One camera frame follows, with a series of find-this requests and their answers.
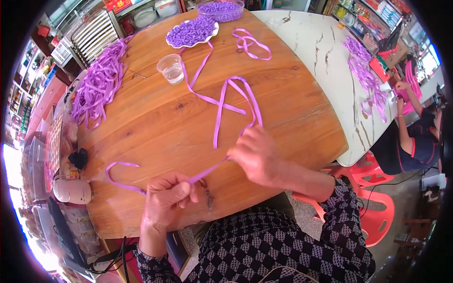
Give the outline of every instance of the tiled floor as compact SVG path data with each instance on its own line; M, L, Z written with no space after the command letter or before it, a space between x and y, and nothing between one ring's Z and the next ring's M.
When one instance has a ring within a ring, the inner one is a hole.
M390 184L401 182L411 176L412 173L403 173L396 175L395 178L390 181ZM369 250L373 254L376 261L376 272L373 275L371 282L384 282L386 272L388 272L388 267L391 265L394 255L398 249L398 245L393 243L395 235L402 233L404 231L404 226L401 224L401 219L403 217L410 217L415 209L415 205L419 196L419 177L412 177L408 181L405 181L399 185L384 185L378 186L374 191L382 192L388 194L392 197L395 204L395 217L393 219L390 230L385 235L385 237L377 245L370 247ZM294 214L296 221L302 231L309 234L315 239L319 239L321 235L321 229L323 222L320 219L314 218L316 215L315 209L306 203L293 200L290 192L287 192L288 198L291 201L291 204L294 208ZM374 210L384 209L383 205L380 203L370 202L369 208ZM192 232L189 229L182 230L182 236L186 242L188 252L191 254L191 259L187 264L185 270L181 275L181 279L184 280L193 267L198 263L198 246L193 239Z

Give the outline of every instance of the white plate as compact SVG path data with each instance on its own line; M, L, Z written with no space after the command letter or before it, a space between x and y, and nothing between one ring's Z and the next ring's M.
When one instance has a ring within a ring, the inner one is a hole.
M176 49L180 49L180 48L182 48L182 47L194 47L195 45L197 45L197 44L199 44L199 43L206 43L206 42L208 42L208 41L211 39L211 37L216 36L218 32L219 32L219 23L215 23L215 24L214 24L214 30L212 31L212 34L211 34L210 36L208 36L204 41L198 41L198 42L196 42L196 43L195 43L194 45L192 45L192 46L182 45L182 46L180 46L180 47L174 47L172 44L169 43L168 39L165 39L165 41L167 42L168 45L170 45L171 47L176 48Z

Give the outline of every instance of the black and white patterned sleeve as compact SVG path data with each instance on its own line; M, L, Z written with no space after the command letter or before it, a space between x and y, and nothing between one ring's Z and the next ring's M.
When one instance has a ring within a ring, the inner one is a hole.
M181 279L173 272L173 267L167 259L168 254L153 258L137 249L134 255L143 283L181 283Z
M321 242L348 259L354 265L354 271L368 280L374 273L376 264L365 246L356 193L337 179L333 194L320 205L326 212Z

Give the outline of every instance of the glass bowl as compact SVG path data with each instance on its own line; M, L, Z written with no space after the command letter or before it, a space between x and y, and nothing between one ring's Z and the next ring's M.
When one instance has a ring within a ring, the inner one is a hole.
M200 10L200 8L203 10L204 5L216 2L232 2L237 5L237 9L228 12L202 12ZM197 4L197 11L200 18L209 17L218 23L225 23L235 21L242 17L242 12L244 11L244 2L242 2L241 0L202 0Z

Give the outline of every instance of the white table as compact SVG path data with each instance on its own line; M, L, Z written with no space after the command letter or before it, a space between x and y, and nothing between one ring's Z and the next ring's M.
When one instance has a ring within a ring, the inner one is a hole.
M384 133L395 117L396 101L389 93L387 123L383 123L376 107L368 117L361 103L370 98L359 80L351 73L349 51L342 45L352 36L339 29L329 16L298 11L268 10L252 12L266 23L300 58L312 73L340 120L349 149L337 158L342 166L352 166Z

